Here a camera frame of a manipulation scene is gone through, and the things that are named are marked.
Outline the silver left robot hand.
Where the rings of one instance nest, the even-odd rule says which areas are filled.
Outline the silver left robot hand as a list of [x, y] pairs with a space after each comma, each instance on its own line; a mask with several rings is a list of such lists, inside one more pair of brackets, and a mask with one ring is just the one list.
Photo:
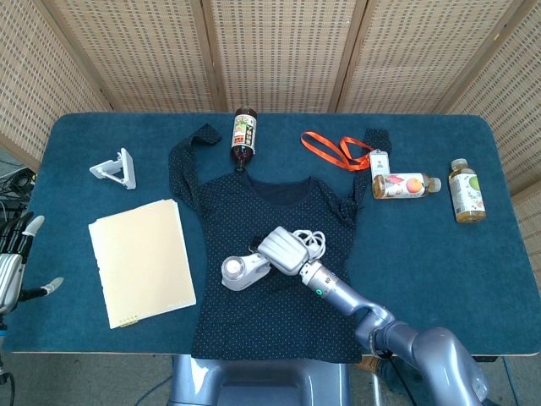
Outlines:
[[48, 296], [63, 284], [63, 278], [56, 277], [39, 288], [23, 289], [33, 240], [44, 221], [44, 216], [35, 217], [29, 211], [1, 224], [1, 317], [10, 314], [18, 302]]

